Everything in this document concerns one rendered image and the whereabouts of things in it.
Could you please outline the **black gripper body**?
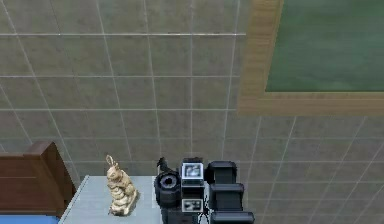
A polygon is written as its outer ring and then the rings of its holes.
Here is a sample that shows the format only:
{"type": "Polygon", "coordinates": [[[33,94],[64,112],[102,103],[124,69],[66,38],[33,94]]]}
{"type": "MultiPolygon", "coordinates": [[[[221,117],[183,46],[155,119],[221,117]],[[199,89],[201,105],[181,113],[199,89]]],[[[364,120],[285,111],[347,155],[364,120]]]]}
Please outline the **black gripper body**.
{"type": "Polygon", "coordinates": [[[154,180],[156,202],[163,224],[180,223],[181,181],[177,172],[160,173],[154,180]]]}

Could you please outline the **beige rabbit statue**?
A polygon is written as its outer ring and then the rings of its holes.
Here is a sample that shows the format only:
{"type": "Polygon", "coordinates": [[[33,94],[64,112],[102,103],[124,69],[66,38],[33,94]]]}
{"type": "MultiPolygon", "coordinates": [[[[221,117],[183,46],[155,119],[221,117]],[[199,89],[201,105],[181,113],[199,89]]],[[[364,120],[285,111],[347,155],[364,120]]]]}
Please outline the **beige rabbit statue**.
{"type": "Polygon", "coordinates": [[[106,156],[107,187],[112,197],[109,213],[114,216],[129,216],[139,199],[139,192],[130,176],[120,168],[111,155],[106,156]]]}

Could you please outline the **grey table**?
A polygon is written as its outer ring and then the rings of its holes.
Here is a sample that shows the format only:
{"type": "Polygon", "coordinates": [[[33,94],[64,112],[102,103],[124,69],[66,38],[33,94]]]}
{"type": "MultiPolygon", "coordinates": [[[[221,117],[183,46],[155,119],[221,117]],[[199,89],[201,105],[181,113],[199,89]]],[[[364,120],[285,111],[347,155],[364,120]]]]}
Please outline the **grey table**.
{"type": "Polygon", "coordinates": [[[58,224],[163,224],[154,179],[154,176],[132,176],[140,193],[136,207],[129,216],[114,216],[109,214],[112,197],[107,178],[87,175],[58,224]]]}

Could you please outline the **brown wooden bed headboard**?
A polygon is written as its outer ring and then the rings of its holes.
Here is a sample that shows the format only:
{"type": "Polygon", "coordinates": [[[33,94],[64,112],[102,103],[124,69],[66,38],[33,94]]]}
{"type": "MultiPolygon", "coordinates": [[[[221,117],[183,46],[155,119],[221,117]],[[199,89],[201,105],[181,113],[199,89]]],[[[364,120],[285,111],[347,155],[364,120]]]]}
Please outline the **brown wooden bed headboard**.
{"type": "Polygon", "coordinates": [[[37,141],[24,153],[0,153],[0,214],[61,217],[76,187],[57,145],[37,141]]]}

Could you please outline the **blue bed mattress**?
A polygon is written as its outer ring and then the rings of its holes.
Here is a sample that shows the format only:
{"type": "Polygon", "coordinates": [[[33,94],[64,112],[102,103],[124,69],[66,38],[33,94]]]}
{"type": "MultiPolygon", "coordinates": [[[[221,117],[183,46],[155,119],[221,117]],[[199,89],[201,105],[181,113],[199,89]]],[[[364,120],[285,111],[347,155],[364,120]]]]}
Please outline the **blue bed mattress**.
{"type": "Polygon", "coordinates": [[[55,216],[46,215],[0,215],[0,224],[58,224],[55,216]]]}

